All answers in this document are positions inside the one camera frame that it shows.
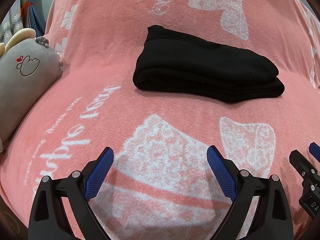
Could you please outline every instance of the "gray pillow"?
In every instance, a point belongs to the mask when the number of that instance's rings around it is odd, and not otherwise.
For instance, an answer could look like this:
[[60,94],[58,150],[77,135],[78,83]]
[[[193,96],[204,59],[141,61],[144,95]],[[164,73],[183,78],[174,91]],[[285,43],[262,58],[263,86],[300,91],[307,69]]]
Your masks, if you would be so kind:
[[37,100],[61,76],[59,55],[46,38],[28,38],[0,58],[0,152]]

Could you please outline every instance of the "blue curtain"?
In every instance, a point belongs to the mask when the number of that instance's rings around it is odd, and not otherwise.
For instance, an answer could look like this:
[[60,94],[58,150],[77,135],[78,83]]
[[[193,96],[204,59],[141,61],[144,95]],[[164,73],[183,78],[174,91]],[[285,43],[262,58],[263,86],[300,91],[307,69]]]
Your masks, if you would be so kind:
[[30,28],[36,31],[36,36],[43,36],[44,35],[44,27],[41,25],[39,17],[36,13],[36,10],[33,5],[28,7],[28,20]]

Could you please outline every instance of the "pink blanket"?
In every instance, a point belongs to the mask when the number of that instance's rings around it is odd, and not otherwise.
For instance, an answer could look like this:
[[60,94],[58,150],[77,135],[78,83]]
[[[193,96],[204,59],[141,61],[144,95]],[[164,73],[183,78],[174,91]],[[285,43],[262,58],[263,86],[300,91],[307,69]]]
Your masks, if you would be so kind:
[[[284,94],[231,105],[138,90],[132,75],[153,24],[268,57]],[[209,239],[230,206],[206,161],[216,145],[254,176],[279,175],[296,236],[306,226],[289,154],[311,159],[320,143],[320,23],[299,0],[54,0],[46,36],[64,54],[62,78],[0,169],[1,195],[26,225],[43,176],[66,177],[110,146],[114,164],[90,205],[112,239]]]

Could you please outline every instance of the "red heart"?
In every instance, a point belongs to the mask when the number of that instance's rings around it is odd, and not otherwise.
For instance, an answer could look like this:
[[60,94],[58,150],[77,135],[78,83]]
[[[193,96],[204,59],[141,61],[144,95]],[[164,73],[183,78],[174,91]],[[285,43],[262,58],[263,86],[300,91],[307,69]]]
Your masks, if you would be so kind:
[[17,58],[17,62],[21,62],[23,60],[23,56],[20,56],[20,58]]

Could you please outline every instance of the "white sheer curtain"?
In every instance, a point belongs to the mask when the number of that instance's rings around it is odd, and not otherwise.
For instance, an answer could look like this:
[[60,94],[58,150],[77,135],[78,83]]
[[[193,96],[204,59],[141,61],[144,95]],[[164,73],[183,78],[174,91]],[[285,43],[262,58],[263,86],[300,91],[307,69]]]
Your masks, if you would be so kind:
[[16,0],[0,25],[0,43],[7,42],[19,30],[23,29],[20,0]]

